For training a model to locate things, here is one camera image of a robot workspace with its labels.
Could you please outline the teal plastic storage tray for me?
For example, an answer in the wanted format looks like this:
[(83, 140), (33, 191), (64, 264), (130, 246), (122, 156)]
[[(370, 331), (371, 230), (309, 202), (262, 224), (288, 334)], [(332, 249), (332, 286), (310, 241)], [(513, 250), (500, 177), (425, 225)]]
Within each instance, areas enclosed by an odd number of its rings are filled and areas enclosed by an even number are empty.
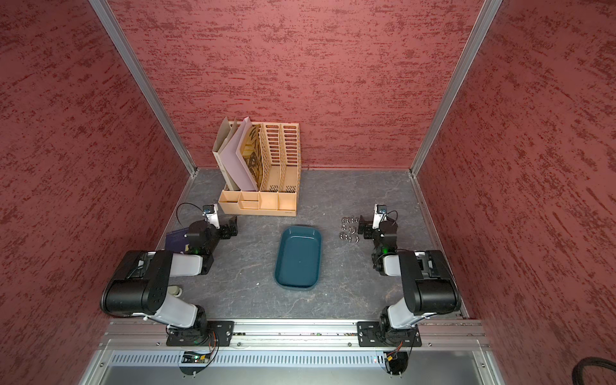
[(319, 282), (322, 234), (314, 227), (290, 226), (282, 233), (274, 280), (287, 290), (312, 290)]

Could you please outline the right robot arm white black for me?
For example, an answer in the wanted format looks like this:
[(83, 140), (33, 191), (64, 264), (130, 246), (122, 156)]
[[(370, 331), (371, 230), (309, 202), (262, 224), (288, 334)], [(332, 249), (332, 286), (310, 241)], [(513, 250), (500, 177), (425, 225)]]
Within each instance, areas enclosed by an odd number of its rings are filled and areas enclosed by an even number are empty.
[(421, 321), (461, 308), (461, 296), (443, 253), (398, 247), (397, 229), (397, 221), (385, 214), (377, 213), (372, 221), (358, 220), (358, 234), (373, 241), (373, 268), (382, 276), (400, 278), (403, 288), (402, 298), (383, 309), (374, 327), (358, 326), (361, 343), (413, 347)]

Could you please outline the beige roll under arm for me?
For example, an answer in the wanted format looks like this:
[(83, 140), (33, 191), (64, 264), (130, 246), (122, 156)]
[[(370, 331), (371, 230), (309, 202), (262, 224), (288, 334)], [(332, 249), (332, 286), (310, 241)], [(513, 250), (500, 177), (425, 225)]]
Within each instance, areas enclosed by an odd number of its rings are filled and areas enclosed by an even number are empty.
[(173, 297), (181, 297), (183, 293), (183, 289), (180, 286), (169, 286), (167, 288), (167, 294), (172, 295)]

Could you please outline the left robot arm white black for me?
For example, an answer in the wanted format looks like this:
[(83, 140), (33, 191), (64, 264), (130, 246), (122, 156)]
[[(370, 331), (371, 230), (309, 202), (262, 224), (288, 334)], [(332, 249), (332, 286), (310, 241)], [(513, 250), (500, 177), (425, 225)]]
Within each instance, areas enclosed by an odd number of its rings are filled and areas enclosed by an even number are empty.
[(102, 294), (101, 310), (112, 317), (143, 317), (164, 324), (169, 347), (229, 346), (234, 322), (209, 321), (202, 306), (186, 303), (168, 287), (174, 277), (208, 274), (218, 243), (237, 234), (236, 216), (224, 225), (209, 218), (189, 226), (185, 252), (128, 251)]

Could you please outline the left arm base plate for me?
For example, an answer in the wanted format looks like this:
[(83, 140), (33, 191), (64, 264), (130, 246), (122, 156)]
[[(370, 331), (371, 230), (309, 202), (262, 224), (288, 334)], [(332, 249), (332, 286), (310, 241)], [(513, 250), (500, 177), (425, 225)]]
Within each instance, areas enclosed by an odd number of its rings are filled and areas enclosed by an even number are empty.
[(167, 347), (227, 347), (234, 334), (233, 321), (208, 321), (205, 328), (177, 328), (167, 329)]

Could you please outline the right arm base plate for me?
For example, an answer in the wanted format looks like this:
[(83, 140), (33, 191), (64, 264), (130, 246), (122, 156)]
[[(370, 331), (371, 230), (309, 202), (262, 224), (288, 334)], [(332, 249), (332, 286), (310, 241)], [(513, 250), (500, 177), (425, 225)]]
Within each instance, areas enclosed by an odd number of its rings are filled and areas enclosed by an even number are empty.
[(361, 347), (420, 347), (422, 340), (417, 327), (393, 329), (379, 322), (357, 322), (357, 335)]

